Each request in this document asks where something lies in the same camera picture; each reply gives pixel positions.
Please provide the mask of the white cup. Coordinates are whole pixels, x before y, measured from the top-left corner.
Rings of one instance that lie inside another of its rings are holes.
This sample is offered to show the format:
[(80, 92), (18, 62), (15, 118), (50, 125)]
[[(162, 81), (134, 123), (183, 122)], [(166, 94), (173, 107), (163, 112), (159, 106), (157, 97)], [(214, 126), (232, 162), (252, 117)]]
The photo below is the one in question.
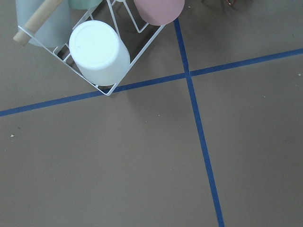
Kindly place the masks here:
[(119, 83), (130, 68), (130, 54), (115, 30), (102, 21), (78, 25), (69, 39), (71, 56), (90, 83), (110, 86)]

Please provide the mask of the pink cup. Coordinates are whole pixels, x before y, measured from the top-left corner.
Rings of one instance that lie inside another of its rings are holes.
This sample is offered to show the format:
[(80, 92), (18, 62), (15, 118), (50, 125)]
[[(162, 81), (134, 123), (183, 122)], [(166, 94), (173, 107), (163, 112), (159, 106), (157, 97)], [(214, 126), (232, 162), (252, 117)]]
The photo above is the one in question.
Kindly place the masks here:
[(182, 12), (184, 0), (134, 0), (140, 17), (154, 26), (174, 21)]

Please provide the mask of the pale green cup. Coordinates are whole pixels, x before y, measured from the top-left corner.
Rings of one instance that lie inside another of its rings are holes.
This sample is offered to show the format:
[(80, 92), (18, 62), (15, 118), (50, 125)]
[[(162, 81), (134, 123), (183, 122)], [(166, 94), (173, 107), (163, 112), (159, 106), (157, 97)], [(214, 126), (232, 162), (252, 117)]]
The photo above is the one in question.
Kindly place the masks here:
[(73, 9), (91, 9), (98, 6), (102, 0), (68, 0), (69, 6)]

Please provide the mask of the pale blue cup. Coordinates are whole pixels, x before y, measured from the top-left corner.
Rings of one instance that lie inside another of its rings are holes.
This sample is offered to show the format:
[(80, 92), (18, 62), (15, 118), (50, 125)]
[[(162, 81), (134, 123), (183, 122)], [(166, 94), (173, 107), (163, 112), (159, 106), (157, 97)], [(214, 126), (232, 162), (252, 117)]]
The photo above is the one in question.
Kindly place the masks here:
[[(18, 26), (32, 33), (26, 23), (44, 3), (43, 0), (17, 0), (16, 14)], [(72, 32), (70, 8), (67, 0), (63, 0), (43, 25), (33, 34), (29, 43), (55, 48), (68, 42)]]

